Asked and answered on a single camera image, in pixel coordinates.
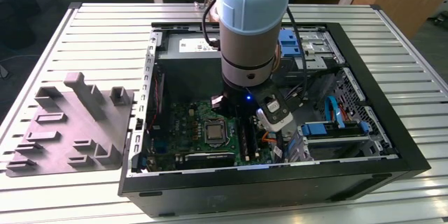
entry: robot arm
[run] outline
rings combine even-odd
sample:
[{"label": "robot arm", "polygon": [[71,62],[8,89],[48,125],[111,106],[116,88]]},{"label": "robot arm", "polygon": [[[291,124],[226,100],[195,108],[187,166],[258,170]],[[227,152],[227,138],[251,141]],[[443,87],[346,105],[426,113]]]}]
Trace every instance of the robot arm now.
[{"label": "robot arm", "polygon": [[267,130],[275,132],[292,121],[284,98],[270,79],[287,7],[288,0],[216,0],[222,72],[235,90],[228,99],[244,99],[250,91],[259,104],[259,119]]}]

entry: motherboard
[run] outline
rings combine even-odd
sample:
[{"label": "motherboard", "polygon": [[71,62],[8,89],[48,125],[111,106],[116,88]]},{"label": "motherboard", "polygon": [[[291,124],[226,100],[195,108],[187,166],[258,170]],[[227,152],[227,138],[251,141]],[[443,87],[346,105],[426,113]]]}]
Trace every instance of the motherboard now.
[{"label": "motherboard", "polygon": [[216,114],[210,101],[172,103],[170,127],[164,136],[152,140],[155,163],[150,170],[214,168],[272,163],[271,146],[262,143],[263,127],[256,118],[256,155],[248,154],[250,141],[242,140],[239,121]]}]

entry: open computer tower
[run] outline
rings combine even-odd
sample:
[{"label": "open computer tower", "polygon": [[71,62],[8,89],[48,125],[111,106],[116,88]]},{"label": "open computer tower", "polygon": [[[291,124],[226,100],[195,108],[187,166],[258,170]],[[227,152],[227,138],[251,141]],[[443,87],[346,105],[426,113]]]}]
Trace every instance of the open computer tower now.
[{"label": "open computer tower", "polygon": [[[200,24],[152,28],[119,188],[150,216],[351,200],[430,169],[339,24],[299,24],[307,100],[288,103],[295,121],[280,135],[264,132],[256,116],[211,110],[220,52],[204,44]],[[218,31],[208,24],[212,38]],[[290,31],[284,24],[282,34]],[[294,54],[283,49],[272,75],[286,96],[303,81]]]}]

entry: gray 3d-printed holder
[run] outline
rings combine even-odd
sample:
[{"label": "gray 3d-printed holder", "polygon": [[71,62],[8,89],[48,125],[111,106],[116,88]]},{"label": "gray 3d-printed holder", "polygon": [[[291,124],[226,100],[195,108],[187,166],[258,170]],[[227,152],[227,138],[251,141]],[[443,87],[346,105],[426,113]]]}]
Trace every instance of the gray 3d-printed holder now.
[{"label": "gray 3d-printed holder", "polygon": [[42,87],[36,93],[40,107],[7,165],[10,177],[122,167],[134,91],[100,91],[80,72],[64,83],[74,92]]}]

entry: slotted aluminum table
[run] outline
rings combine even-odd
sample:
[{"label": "slotted aluminum table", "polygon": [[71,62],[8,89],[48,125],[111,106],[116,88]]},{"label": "slotted aluminum table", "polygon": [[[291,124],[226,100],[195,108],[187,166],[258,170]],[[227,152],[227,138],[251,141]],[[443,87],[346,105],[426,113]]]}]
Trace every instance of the slotted aluminum table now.
[{"label": "slotted aluminum table", "polygon": [[447,84],[384,13],[370,6],[292,5],[299,22],[339,22],[402,117],[432,169],[355,201],[151,219],[118,196],[120,170],[8,178],[40,86],[67,90],[82,71],[100,90],[124,86],[139,97],[151,23],[200,22],[191,4],[72,5],[0,127],[0,223],[442,223],[448,217]]}]

